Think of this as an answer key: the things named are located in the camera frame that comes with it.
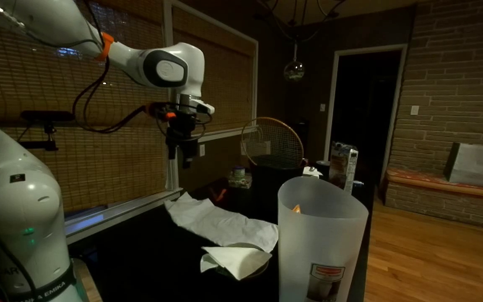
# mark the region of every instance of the cup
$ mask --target cup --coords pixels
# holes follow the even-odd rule
[[[279,189],[279,300],[346,302],[370,211],[344,189],[297,175]]]

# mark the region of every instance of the table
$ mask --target table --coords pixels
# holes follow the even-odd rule
[[[204,187],[195,192],[207,194],[207,190],[209,187]],[[249,189],[230,189],[230,201],[222,206],[254,217],[266,216],[259,211],[259,199]],[[368,237],[370,229],[358,259],[349,300],[365,300]],[[205,254],[202,246],[214,246],[214,242],[177,226],[168,211],[160,206],[71,244],[71,253],[88,261],[106,302],[279,300],[277,248],[262,274],[239,281],[214,269],[200,273],[200,258]]]

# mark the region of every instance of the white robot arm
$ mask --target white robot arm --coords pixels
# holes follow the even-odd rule
[[[182,118],[170,120],[170,157],[180,140],[192,137],[193,115],[215,110],[200,100],[205,56],[190,43],[131,48],[100,33],[74,0],[0,0],[0,24],[48,44],[73,46],[91,58],[110,58],[141,85],[173,86]],[[43,160],[2,130],[0,241],[0,276],[14,300],[79,300],[66,244],[61,187]]]
[[[100,33],[81,13],[74,0],[0,0],[0,24],[48,44],[73,46],[86,56],[110,58],[138,83],[146,86],[175,86],[175,102],[214,113],[205,103],[202,83],[205,55],[190,43],[163,48],[133,48]]]

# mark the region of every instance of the doorway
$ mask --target doorway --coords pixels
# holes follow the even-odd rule
[[[336,51],[324,155],[336,140],[356,145],[358,179],[385,177],[405,56],[406,44]]]

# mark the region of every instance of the dark doorway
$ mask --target dark doorway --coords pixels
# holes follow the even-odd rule
[[[339,56],[331,140],[358,145],[358,179],[380,182],[400,63],[401,50]]]

